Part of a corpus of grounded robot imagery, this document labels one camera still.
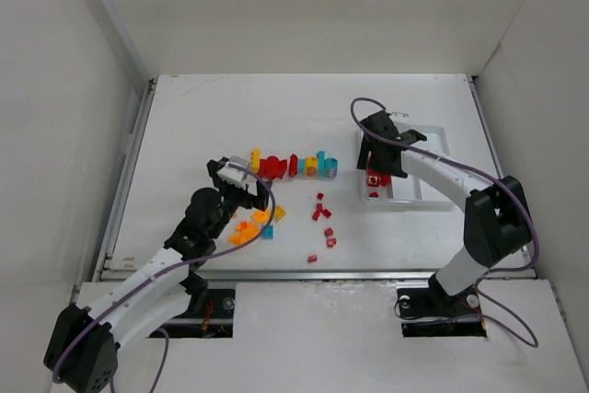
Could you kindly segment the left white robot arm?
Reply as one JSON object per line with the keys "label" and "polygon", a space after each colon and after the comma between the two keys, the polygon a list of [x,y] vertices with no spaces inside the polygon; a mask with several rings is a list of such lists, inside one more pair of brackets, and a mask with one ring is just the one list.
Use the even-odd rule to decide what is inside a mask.
{"label": "left white robot arm", "polygon": [[196,271],[220,257],[215,241],[237,209],[275,210],[271,180],[244,161],[211,160],[207,170],[212,186],[192,194],[171,236],[142,268],[98,301],[60,312],[43,357],[53,383],[74,392],[105,388],[126,351],[202,299],[208,285]]}

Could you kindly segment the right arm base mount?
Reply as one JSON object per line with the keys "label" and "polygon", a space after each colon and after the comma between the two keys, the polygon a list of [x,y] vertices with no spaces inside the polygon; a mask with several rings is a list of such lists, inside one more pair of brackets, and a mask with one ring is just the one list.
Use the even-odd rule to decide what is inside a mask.
{"label": "right arm base mount", "polygon": [[444,298],[426,287],[405,287],[397,296],[395,313],[404,338],[487,337],[474,288]]}

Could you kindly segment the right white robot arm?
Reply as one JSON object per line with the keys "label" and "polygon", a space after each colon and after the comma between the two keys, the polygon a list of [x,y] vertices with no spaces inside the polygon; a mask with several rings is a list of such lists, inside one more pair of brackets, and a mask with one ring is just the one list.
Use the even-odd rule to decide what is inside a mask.
{"label": "right white robot arm", "polygon": [[464,214],[463,246],[428,282],[431,297],[455,298],[490,273],[497,264],[539,240],[521,183],[459,163],[443,153],[419,147],[425,135],[401,133],[385,110],[363,120],[352,118],[364,133],[359,169],[398,178],[416,177],[455,204]]}

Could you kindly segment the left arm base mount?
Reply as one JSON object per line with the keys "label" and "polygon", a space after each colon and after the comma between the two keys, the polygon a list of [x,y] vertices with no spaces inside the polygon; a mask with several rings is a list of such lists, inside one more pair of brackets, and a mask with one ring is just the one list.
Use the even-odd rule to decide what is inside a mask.
{"label": "left arm base mount", "polygon": [[228,339],[233,337],[236,287],[209,283],[191,275],[182,283],[191,296],[187,309],[161,326],[172,339]]}

